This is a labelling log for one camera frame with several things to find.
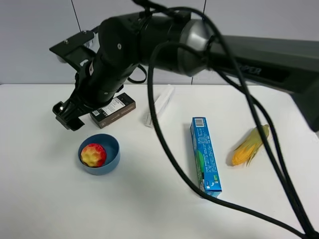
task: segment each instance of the blue box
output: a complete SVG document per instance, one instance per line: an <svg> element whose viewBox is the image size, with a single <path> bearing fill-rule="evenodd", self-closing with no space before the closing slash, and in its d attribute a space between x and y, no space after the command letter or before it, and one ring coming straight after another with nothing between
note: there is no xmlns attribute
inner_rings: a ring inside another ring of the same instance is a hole
<svg viewBox="0 0 319 239"><path fill-rule="evenodd" d="M216 198L222 190L206 118L194 117L190 132L199 188Z"/></svg>

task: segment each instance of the apple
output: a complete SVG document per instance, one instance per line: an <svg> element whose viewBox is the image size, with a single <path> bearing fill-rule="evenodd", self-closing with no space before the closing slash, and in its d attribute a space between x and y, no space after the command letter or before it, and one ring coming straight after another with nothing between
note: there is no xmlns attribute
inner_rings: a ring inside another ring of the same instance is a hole
<svg viewBox="0 0 319 239"><path fill-rule="evenodd" d="M85 146L81 152L81 161L89 167L101 167L106 160L106 151L98 143Z"/></svg>

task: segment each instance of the black box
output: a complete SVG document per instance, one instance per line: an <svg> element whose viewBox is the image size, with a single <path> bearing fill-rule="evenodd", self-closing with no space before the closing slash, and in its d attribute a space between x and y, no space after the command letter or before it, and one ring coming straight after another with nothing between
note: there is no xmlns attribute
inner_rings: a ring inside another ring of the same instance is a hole
<svg viewBox="0 0 319 239"><path fill-rule="evenodd" d="M135 108L135 101L127 94L122 93L114 97L107 106L91 112L90 116L98 127L104 128Z"/></svg>

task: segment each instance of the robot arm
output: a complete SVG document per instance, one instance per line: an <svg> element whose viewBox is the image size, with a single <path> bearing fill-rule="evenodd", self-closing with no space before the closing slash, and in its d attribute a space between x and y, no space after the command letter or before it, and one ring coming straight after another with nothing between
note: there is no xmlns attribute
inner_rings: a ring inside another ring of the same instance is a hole
<svg viewBox="0 0 319 239"><path fill-rule="evenodd" d="M209 54L209 68L228 75L234 70L209 27L190 13L178 17L154 16L138 12L109 18L98 29L97 53L83 46L87 36L80 34L50 50L77 71L75 89L64 103L53 107L56 119L67 129L78 130L78 118L106 106L139 64L148 65L154 48L163 42L184 43ZM319 130L319 42L225 36L245 78L289 93L313 131ZM83 66L79 60L87 59ZM193 76L207 68L183 49L163 49L156 68Z"/></svg>

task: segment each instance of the yellow corn cob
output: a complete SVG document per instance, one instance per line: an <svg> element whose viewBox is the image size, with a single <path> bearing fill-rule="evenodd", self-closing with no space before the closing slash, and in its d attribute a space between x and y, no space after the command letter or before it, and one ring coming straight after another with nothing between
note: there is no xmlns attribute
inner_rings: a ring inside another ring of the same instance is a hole
<svg viewBox="0 0 319 239"><path fill-rule="evenodd" d="M263 130L266 137L268 137L269 125L264 125ZM254 128L244 142L234 150L235 153L232 159L232 164L239 165L247 162L246 165L248 166L261 145L263 145L263 142L261 141L257 128Z"/></svg>

